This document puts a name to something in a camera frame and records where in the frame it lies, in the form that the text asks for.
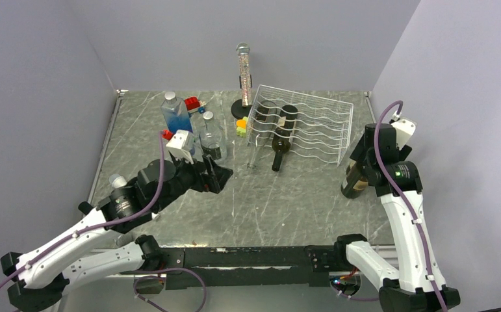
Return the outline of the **dark green wine bottle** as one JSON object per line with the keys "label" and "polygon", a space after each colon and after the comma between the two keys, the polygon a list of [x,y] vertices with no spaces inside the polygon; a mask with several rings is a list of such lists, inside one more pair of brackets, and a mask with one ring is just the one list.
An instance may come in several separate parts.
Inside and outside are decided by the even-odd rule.
{"label": "dark green wine bottle", "polygon": [[298,117],[298,110],[293,105],[284,105],[281,107],[274,137],[272,139],[272,149],[275,151],[272,170],[280,171],[283,156],[291,147],[291,135],[294,132],[294,126]]}

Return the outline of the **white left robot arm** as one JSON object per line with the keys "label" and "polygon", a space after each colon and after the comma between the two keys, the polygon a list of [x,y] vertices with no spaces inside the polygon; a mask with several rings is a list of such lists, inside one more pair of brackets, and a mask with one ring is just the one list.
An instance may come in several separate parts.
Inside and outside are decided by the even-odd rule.
{"label": "white left robot arm", "polygon": [[90,250],[151,221],[188,190],[220,193],[232,175],[210,156],[152,161],[96,206],[82,202],[83,219],[61,236],[29,253],[2,256],[3,272],[12,280],[9,302],[20,311],[43,311],[85,283],[120,272],[156,271],[164,259],[149,235],[110,253],[90,255]]}

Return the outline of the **green wine bottle brown label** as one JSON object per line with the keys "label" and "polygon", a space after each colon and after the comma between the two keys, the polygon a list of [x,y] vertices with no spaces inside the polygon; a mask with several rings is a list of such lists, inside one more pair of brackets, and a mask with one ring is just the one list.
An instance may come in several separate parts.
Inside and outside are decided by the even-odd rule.
{"label": "green wine bottle brown label", "polygon": [[364,166],[351,160],[346,167],[346,178],[342,181],[340,190],[348,199],[355,199],[368,187],[368,179],[364,175]]}

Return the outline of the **clear glass wine bottle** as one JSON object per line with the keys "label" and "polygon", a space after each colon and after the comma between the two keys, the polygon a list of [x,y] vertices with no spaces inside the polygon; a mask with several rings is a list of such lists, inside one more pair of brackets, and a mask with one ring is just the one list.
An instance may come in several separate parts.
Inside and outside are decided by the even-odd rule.
{"label": "clear glass wine bottle", "polygon": [[259,158],[274,131],[273,126],[276,116],[277,105],[273,101],[263,100],[254,110],[250,125],[251,131],[248,135],[251,154],[246,165],[247,169],[254,170],[257,168]]}

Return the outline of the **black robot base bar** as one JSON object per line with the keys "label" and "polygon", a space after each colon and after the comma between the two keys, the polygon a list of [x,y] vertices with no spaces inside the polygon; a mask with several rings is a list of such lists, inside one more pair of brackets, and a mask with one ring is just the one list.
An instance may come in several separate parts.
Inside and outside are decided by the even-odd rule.
{"label": "black robot base bar", "polygon": [[161,270],[166,289],[308,285],[329,287],[332,279],[354,271],[334,246],[162,247],[144,248],[141,272]]}

